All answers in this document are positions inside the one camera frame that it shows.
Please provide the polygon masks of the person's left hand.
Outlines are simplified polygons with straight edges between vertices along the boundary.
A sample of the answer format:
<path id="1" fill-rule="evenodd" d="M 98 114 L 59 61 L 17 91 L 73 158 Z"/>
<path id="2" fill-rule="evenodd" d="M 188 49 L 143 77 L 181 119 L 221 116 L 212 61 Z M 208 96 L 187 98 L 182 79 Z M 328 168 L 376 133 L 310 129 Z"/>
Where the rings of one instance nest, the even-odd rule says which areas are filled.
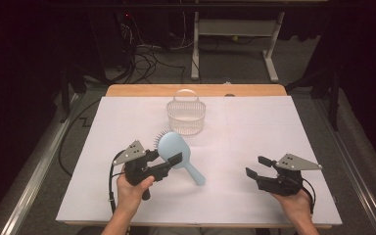
<path id="1" fill-rule="evenodd" d="M 123 171 L 117 179 L 117 209 L 134 216 L 142 201 L 143 193 L 154 184 L 154 181 L 154 176 L 148 176 L 133 186 L 127 181 L 127 175 Z"/>

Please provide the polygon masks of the person's right hand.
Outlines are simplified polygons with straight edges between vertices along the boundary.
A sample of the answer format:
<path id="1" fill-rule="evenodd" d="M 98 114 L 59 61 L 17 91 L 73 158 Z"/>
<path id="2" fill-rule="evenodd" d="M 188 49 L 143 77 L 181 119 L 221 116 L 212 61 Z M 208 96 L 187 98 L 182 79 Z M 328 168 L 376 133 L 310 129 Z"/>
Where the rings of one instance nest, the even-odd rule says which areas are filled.
<path id="1" fill-rule="evenodd" d="M 271 196 L 278 201 L 283 213 L 292 223 L 311 221 L 309 195 L 300 190 L 296 195 L 280 196 L 271 193 Z"/>

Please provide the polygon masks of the aluminium floor rail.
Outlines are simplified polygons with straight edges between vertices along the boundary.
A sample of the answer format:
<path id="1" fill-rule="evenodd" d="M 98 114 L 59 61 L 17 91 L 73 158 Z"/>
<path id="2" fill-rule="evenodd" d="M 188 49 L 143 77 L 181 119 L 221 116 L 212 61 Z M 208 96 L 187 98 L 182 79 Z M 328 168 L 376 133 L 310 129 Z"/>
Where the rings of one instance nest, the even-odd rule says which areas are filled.
<path id="1" fill-rule="evenodd" d="M 317 110 L 320 112 L 322 119 L 328 126 L 329 132 L 332 134 L 335 144 L 339 149 L 339 156 L 341 157 L 344 165 L 344 169 L 352 183 L 352 187 L 358 196 L 360 203 L 364 211 L 366 212 L 372 227 L 376 232 L 376 199 L 374 198 L 372 191 L 367 187 L 366 182 L 362 178 L 359 169 L 357 168 L 353 156 L 350 154 L 349 149 L 345 145 L 342 139 L 341 133 L 332 127 L 329 120 L 327 108 L 322 100 L 314 100 L 314 104 Z"/>
<path id="2" fill-rule="evenodd" d="M 23 166 L 29 168 L 28 175 L 23 175 L 24 171 L 22 170 L 17 176 L 16 181 L 21 183 L 19 186 L 21 193 L 15 197 L 16 203 L 0 231 L 0 235 L 18 234 L 44 182 L 61 140 L 71 123 L 71 114 L 75 112 L 81 100 L 82 96 L 78 94 L 73 94 L 68 98 L 70 112 L 64 117 L 62 109 L 59 108 L 48 128 L 39 139 L 29 160 Z"/>

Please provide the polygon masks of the white metal desk frame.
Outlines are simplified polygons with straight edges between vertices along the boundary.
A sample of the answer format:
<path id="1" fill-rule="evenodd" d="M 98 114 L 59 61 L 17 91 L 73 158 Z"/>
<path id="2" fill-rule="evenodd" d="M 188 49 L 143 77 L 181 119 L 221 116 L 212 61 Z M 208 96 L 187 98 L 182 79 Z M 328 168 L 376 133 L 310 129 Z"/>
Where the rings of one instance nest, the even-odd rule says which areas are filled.
<path id="1" fill-rule="evenodd" d="M 200 78 L 200 53 L 199 53 L 199 36 L 215 35 L 215 36 L 246 36 L 246 37 L 269 37 L 270 44 L 266 50 L 262 50 L 261 54 L 265 62 L 265 66 L 273 83 L 278 83 L 279 78 L 272 61 L 272 53 L 274 51 L 278 35 L 283 23 L 285 13 L 277 14 L 276 20 L 206 20 L 199 17 L 199 13 L 195 13 L 194 17 L 194 34 L 193 34 L 193 53 L 191 59 L 191 78 L 197 80 Z"/>

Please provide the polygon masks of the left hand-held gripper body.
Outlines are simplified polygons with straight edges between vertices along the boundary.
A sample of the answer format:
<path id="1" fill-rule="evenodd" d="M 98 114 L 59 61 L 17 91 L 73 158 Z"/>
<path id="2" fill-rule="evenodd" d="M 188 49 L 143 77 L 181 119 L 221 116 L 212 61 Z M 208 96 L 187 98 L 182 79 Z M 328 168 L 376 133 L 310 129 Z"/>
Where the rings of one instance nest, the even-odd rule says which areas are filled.
<path id="1" fill-rule="evenodd" d="M 135 140 L 113 159 L 112 166 L 124 164 L 127 181 L 133 186 L 149 176 L 151 166 L 148 166 L 145 159 L 146 151 L 140 141 Z"/>

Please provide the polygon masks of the white plastic basket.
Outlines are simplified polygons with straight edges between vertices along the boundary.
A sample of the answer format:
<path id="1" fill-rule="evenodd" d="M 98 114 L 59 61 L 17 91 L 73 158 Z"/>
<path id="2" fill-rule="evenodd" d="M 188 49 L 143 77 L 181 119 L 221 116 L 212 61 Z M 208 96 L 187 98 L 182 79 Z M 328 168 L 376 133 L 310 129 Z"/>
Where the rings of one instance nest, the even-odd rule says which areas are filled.
<path id="1" fill-rule="evenodd" d="M 194 90 L 180 89 L 166 105 L 169 127 L 181 135 L 197 134 L 204 128 L 206 110 Z"/>

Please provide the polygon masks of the black metal stand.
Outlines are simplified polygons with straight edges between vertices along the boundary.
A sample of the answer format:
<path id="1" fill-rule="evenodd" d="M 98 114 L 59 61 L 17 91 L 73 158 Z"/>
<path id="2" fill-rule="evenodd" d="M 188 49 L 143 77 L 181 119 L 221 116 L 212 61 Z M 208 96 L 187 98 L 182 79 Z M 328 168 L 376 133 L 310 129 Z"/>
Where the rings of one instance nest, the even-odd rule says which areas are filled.
<path id="1" fill-rule="evenodd" d="M 311 85 L 309 92 L 312 99 L 329 99 L 328 120 L 335 131 L 338 131 L 339 90 L 341 78 L 337 66 L 332 64 L 323 69 L 304 75 L 302 78 L 288 84 L 285 89 L 290 92 L 298 87 Z"/>
<path id="2" fill-rule="evenodd" d="M 84 94 L 87 91 L 87 86 L 85 83 L 86 76 L 90 76 L 97 82 L 104 85 L 113 84 L 113 82 L 107 79 L 105 76 L 98 76 L 95 73 L 90 72 L 89 70 L 86 70 L 77 64 L 63 65 L 60 71 L 60 92 L 62 101 L 61 123 L 64 123 L 67 120 L 71 112 L 70 88 L 72 88 L 75 93 Z"/>

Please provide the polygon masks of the light blue hairbrush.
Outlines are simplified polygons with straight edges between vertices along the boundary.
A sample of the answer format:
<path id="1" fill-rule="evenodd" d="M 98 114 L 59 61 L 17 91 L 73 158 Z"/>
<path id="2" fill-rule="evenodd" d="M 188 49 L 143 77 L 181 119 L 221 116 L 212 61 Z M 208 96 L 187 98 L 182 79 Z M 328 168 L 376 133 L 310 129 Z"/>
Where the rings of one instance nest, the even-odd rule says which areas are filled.
<path id="1" fill-rule="evenodd" d="M 198 186 L 206 184 L 205 177 L 191 164 L 191 149 L 179 133 L 162 131 L 156 138 L 154 146 L 164 161 L 181 153 L 182 161 L 173 168 L 184 168 Z"/>

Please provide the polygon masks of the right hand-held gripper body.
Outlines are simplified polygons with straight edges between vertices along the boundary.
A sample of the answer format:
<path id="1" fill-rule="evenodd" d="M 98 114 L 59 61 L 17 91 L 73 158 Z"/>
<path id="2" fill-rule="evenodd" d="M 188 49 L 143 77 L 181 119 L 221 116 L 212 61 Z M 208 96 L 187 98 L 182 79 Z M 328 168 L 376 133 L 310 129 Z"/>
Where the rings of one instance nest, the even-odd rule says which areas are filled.
<path id="1" fill-rule="evenodd" d="M 276 161 L 274 169 L 277 171 L 275 178 L 258 177 L 258 188 L 280 196 L 290 196 L 296 195 L 304 188 L 303 170 L 321 170 L 322 165 L 293 154 L 286 154 Z"/>

